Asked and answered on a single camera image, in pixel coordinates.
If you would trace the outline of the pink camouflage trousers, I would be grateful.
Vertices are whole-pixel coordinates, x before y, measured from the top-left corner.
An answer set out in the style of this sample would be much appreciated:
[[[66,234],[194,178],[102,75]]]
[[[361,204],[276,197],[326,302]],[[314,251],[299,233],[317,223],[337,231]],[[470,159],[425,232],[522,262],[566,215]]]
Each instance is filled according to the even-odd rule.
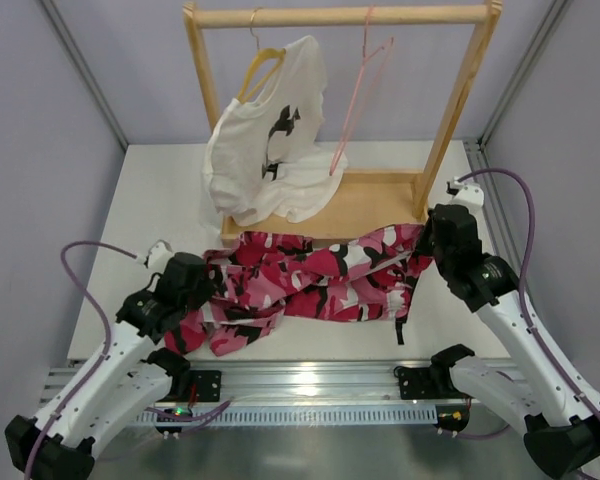
[[[419,277],[432,262],[416,250],[423,231],[394,224],[324,247],[302,235],[247,231],[232,247],[204,253],[215,291],[165,345],[186,355],[207,344],[221,357],[268,336],[285,317],[391,321],[402,344]]]

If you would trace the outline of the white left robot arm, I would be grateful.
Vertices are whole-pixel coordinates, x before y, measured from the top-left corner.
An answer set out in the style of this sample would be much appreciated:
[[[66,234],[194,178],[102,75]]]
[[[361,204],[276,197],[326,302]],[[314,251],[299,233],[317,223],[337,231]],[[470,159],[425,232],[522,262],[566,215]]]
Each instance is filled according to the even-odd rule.
[[[152,404],[183,394],[190,363],[166,347],[185,316],[214,292],[209,268],[178,252],[150,283],[129,295],[103,345],[33,417],[5,429],[13,466],[28,479],[85,479],[106,445]]]

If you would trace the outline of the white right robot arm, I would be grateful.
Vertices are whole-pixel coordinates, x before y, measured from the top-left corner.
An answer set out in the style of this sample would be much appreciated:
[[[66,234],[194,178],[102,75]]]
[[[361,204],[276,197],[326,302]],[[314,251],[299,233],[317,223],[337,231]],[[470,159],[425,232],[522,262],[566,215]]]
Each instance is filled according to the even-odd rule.
[[[447,350],[451,386],[505,420],[552,479],[600,457],[600,393],[548,334],[509,264],[483,251],[469,209],[448,204],[430,209],[417,250],[432,255],[450,292],[496,335],[528,385],[519,388],[456,346]]]

